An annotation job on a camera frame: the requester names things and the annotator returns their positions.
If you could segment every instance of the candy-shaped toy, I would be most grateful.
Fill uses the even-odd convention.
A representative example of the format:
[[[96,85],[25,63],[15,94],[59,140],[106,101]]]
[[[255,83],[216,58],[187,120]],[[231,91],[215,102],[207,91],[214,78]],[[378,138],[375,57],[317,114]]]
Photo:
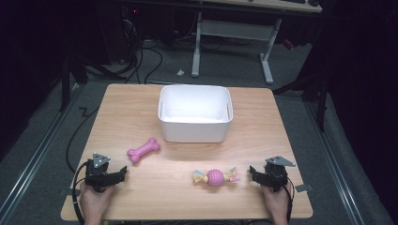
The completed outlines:
[[[207,175],[203,175],[201,172],[195,170],[193,173],[193,180],[195,183],[205,182],[212,187],[219,187],[224,181],[238,181],[240,179],[237,173],[237,168],[230,170],[228,173],[222,173],[219,170],[211,170]]]
[[[140,161],[140,158],[143,155],[151,151],[159,151],[159,150],[161,150],[161,145],[156,142],[155,138],[150,138],[145,145],[137,149],[130,149],[127,152],[127,155],[129,156],[130,161],[132,163],[137,163],[138,161]]]

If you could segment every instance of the gray carpet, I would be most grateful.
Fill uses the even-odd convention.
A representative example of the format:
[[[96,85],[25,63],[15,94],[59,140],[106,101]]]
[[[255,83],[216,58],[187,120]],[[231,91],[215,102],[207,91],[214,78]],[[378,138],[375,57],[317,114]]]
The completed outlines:
[[[245,47],[239,47],[245,51],[237,51],[238,46],[235,44],[223,44],[220,48],[218,43],[205,46],[208,49],[202,51],[199,78],[192,78],[190,75],[193,46],[188,45],[189,42],[183,44],[185,46],[175,45],[173,48],[153,42],[146,44],[147,47],[154,46],[153,50],[162,55],[161,66],[148,77],[149,83],[200,83],[275,89],[296,79],[303,60],[311,49],[311,46],[305,46],[288,51],[284,46],[275,46],[269,58],[275,83],[269,86],[265,84],[257,54],[252,53],[253,50],[258,49],[256,46],[262,43],[250,43]],[[156,52],[144,51],[143,64],[139,68],[141,83],[144,82],[145,75],[155,68],[160,60],[161,58]],[[121,67],[123,66],[113,65],[111,69]],[[180,69],[185,71],[185,75],[176,75]],[[130,82],[138,83],[136,74]],[[91,76],[90,82],[86,86],[81,86],[77,88],[78,91],[74,92],[81,91],[55,133],[44,160],[24,195],[20,198],[8,224],[78,224],[78,222],[63,221],[60,217],[65,200],[65,196],[60,194],[60,190],[68,188],[73,177],[66,163],[66,149],[73,132],[85,120],[84,110],[81,108],[86,108],[86,113],[97,109],[109,83],[116,83],[116,81],[102,76]],[[324,145],[319,139],[317,127],[314,126],[314,119],[308,113],[306,103],[301,101],[299,92],[292,91],[282,96],[276,96],[276,100],[303,180],[306,184],[311,184],[314,187],[314,190],[308,193],[314,215],[308,219],[292,219],[290,224],[351,224],[344,202],[329,170],[324,154]],[[47,129],[57,116],[59,107],[60,85],[57,85],[32,116],[28,128],[0,164],[2,171],[0,173],[1,203],[5,202],[29,159],[38,149]],[[95,115],[84,123],[70,145],[69,160],[74,168],[78,166],[77,163],[94,120]],[[325,135],[348,185],[352,188],[364,224],[392,224],[389,215],[378,201],[369,180],[352,153],[330,100],[328,101],[325,128]],[[142,224],[155,223],[172,224],[165,221],[145,221]]]

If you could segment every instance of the desk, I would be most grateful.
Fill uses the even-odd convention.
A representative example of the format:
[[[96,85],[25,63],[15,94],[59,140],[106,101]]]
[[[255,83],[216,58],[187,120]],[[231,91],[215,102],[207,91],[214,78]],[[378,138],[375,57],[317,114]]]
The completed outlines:
[[[237,6],[252,8],[272,8],[276,10],[295,10],[300,12],[320,13],[320,6],[312,7],[305,4],[291,3],[280,0],[204,0],[209,3],[233,4]],[[196,45],[193,54],[192,72],[193,77],[199,76],[200,68],[200,44],[202,35],[221,36],[230,38],[246,38],[266,41],[264,52],[260,53],[261,65],[263,67],[266,83],[273,84],[271,71],[269,69],[268,58],[271,53],[275,38],[278,35],[282,19],[277,19],[273,25],[258,25],[239,22],[221,22],[214,20],[202,20],[202,13],[198,13],[196,25]]]
[[[93,152],[111,157],[108,172],[128,166],[126,180],[116,186],[105,219],[239,219],[269,218],[262,192],[249,173],[263,172],[265,158],[283,156],[296,162],[272,92],[265,88],[229,87],[234,120],[220,143],[166,142],[161,135],[158,102],[161,85],[111,84],[104,96],[80,164]],[[126,155],[155,137],[159,152],[132,165]],[[237,167],[240,181],[221,187],[195,184],[194,170],[227,172]],[[299,166],[286,168],[301,185]],[[313,214],[306,192],[296,193],[292,218]],[[71,197],[61,212],[76,220]]]

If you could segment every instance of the hand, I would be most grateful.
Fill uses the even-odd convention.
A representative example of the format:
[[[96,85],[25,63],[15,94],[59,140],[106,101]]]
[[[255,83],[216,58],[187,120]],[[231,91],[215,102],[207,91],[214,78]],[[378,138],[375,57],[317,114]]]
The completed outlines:
[[[291,184],[287,183],[285,186],[291,195]],[[272,191],[272,187],[261,186],[264,193],[264,200],[266,201],[266,208],[273,219],[275,225],[286,225],[287,224],[287,206],[290,198],[287,195],[283,187],[277,192]]]
[[[108,208],[115,186],[110,186],[104,192],[97,192],[85,182],[80,184],[80,205],[84,215],[85,225],[99,225]]]

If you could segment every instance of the pink dog bone toy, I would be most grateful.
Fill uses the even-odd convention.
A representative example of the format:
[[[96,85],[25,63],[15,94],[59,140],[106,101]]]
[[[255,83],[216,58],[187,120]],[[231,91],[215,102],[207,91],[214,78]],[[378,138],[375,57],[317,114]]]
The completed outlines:
[[[139,147],[138,149],[130,149],[127,152],[127,155],[132,163],[137,163],[146,153],[158,150],[161,150],[161,145],[156,142],[155,138],[150,138],[145,145]]]
[[[201,172],[195,171],[193,174],[193,180],[195,183],[202,181],[208,183],[212,187],[219,187],[224,181],[238,181],[240,180],[240,177],[237,173],[237,168],[235,167],[226,174],[219,170],[211,170],[207,175],[203,175]]]

